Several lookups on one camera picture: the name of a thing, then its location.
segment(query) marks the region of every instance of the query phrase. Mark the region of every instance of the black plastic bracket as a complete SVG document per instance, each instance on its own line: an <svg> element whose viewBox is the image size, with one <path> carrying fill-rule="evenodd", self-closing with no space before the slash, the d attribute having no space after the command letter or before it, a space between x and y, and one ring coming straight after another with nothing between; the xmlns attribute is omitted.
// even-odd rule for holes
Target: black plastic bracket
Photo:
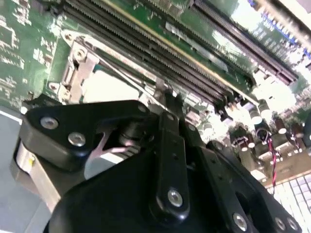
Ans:
<svg viewBox="0 0 311 233"><path fill-rule="evenodd" d="M144 120L148 114L148 108L134 100L34 108L26 113L19 137L32 153L60 169L75 171L83 166L94 149L97 133L124 121ZM40 123L44 117L55 119L58 127L44 128ZM85 137L83 146L69 142L72 132Z"/></svg>
<svg viewBox="0 0 311 233"><path fill-rule="evenodd" d="M210 141L207 148L215 151L219 161L225 166L244 212L259 232L301 232L297 221L243 167L230 148L217 141Z"/></svg>
<svg viewBox="0 0 311 233"><path fill-rule="evenodd" d="M184 123L182 130L187 142L187 154L192 155L196 169L204 176L206 185L210 185L213 193L214 199L210 201L215 201L219 210L222 223L219 226L220 232L257 232L241 207L229 177L215 152L205 148L199 132L193 125ZM235 223L237 218L244 219L241 228Z"/></svg>
<svg viewBox="0 0 311 233"><path fill-rule="evenodd" d="M178 128L176 116L168 112L161 114L154 147L155 192L150 201L150 210L164 226L183 222L190 211L185 143Z"/></svg>

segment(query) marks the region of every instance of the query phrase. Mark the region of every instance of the red wire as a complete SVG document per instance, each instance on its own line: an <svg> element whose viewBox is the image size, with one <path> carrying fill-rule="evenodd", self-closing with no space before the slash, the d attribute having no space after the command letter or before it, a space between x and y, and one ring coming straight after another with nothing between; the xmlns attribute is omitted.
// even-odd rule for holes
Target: red wire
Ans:
<svg viewBox="0 0 311 233"><path fill-rule="evenodd" d="M268 146L269 146L269 151L272 153L272 159L273 159L273 169L272 169L272 185L273 185L273 193L272 195L275 194L276 190L276 152L273 148L272 140L268 139Z"/></svg>

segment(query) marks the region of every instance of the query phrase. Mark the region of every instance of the white grid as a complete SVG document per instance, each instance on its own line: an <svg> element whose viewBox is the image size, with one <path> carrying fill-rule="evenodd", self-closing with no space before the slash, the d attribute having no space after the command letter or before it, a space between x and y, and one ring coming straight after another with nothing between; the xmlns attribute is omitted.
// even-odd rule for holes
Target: white grid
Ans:
<svg viewBox="0 0 311 233"><path fill-rule="evenodd" d="M296 219L303 233L311 233L311 174L277 185L274 197Z"/></svg>

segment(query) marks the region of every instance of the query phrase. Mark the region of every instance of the red and black wire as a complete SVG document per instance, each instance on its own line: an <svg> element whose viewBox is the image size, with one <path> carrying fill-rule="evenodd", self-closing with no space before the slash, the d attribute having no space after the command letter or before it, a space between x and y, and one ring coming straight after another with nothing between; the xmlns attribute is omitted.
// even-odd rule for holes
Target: red and black wire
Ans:
<svg viewBox="0 0 311 233"><path fill-rule="evenodd" d="M272 143L272 139L271 138L268 138L267 140L267 144L268 144L268 147L269 147L269 151L271 152L272 154L272 161L273 161L273 168L272 168L272 186L273 186L273 192L272 192L272 195L275 194L275 191L276 191L276 154L277 154L277 151L274 149L274 146L273 146L273 143Z"/></svg>

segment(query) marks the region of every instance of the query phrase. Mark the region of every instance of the screw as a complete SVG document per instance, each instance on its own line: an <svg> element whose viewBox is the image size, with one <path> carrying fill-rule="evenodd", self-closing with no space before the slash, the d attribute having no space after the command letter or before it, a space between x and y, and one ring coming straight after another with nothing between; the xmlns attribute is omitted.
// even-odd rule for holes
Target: screw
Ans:
<svg viewBox="0 0 311 233"><path fill-rule="evenodd" d="M69 134L68 141L76 147L82 147L86 143L86 137L81 133L73 132Z"/></svg>
<svg viewBox="0 0 311 233"><path fill-rule="evenodd" d="M167 193L167 196L173 206L180 207L183 204L183 198L176 190L170 189Z"/></svg>
<svg viewBox="0 0 311 233"><path fill-rule="evenodd" d="M240 214L234 213L233 220L234 223L241 229L241 231L245 232L247 230L247 223Z"/></svg>
<svg viewBox="0 0 311 233"><path fill-rule="evenodd" d="M195 127L191 124L188 125L189 126L189 129L191 129L192 131L195 131Z"/></svg>
<svg viewBox="0 0 311 233"><path fill-rule="evenodd" d="M58 127L58 122L56 119L52 117L44 117L40 120L40 123L43 128L48 129L48 130L54 130Z"/></svg>
<svg viewBox="0 0 311 233"><path fill-rule="evenodd" d="M168 117L168 119L170 119L170 120L174 120L174 117L171 115L171 114L167 114L167 117Z"/></svg>
<svg viewBox="0 0 311 233"><path fill-rule="evenodd" d="M78 62L80 62L86 58L86 53L82 49L79 49L74 52L73 56Z"/></svg>
<svg viewBox="0 0 311 233"><path fill-rule="evenodd" d="M275 221L276 221L277 226L280 227L282 231L286 229L284 222L280 218L276 217Z"/></svg>
<svg viewBox="0 0 311 233"><path fill-rule="evenodd" d="M294 231L298 231L298 227L297 227L296 223L295 223L290 217L287 218L287 221L288 221L290 227L291 227Z"/></svg>
<svg viewBox="0 0 311 233"><path fill-rule="evenodd" d="M72 35L71 34L66 34L65 39L71 41L72 40Z"/></svg>
<svg viewBox="0 0 311 233"><path fill-rule="evenodd" d="M145 106L142 106L141 104L138 106L138 109L139 109L140 111L142 111L143 113L146 112L146 107L145 107Z"/></svg>

